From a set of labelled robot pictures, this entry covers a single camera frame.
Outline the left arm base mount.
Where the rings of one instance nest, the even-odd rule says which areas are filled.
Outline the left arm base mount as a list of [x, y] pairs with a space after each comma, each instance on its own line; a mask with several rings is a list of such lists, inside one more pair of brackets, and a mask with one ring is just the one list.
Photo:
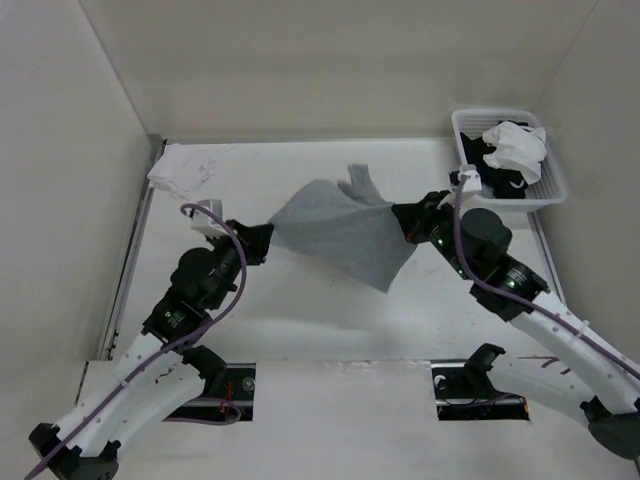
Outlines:
[[256, 373], [255, 363], [229, 364], [218, 380], [208, 381], [202, 394], [172, 412], [165, 422], [208, 426], [251, 422]]

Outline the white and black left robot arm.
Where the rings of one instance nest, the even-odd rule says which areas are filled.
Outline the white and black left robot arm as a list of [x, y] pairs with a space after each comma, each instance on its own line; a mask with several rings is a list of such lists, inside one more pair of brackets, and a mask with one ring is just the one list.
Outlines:
[[111, 479], [132, 440], [188, 401], [224, 387], [224, 361], [200, 338], [235, 307], [247, 269], [264, 263], [273, 226], [234, 220], [179, 259], [170, 286], [108, 379], [55, 423], [40, 423], [29, 441], [40, 461], [33, 479]]

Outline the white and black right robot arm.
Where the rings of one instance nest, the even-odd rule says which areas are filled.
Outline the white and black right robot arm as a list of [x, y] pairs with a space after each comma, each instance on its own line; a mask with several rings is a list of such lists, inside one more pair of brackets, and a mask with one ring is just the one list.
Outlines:
[[609, 452], [639, 458], [639, 368], [597, 336], [534, 270], [508, 254], [511, 230], [491, 210], [461, 209], [460, 196], [431, 192], [391, 208], [405, 239], [430, 243], [487, 311], [544, 346], [549, 366], [485, 343], [466, 361], [473, 394], [513, 393], [585, 427]]

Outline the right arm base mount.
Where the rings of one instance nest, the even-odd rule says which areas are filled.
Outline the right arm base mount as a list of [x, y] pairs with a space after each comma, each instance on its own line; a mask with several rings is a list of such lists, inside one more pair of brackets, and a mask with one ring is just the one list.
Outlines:
[[529, 421], [524, 397], [496, 390], [487, 373], [505, 350], [481, 345], [466, 360], [431, 364], [436, 414], [440, 421]]

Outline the grey tank top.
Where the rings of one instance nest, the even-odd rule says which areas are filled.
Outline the grey tank top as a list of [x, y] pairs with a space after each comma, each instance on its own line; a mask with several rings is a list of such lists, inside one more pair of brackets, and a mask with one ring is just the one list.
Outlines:
[[269, 220], [272, 242], [386, 293], [416, 246], [369, 167], [351, 164], [348, 173], [347, 181], [316, 179], [297, 191]]

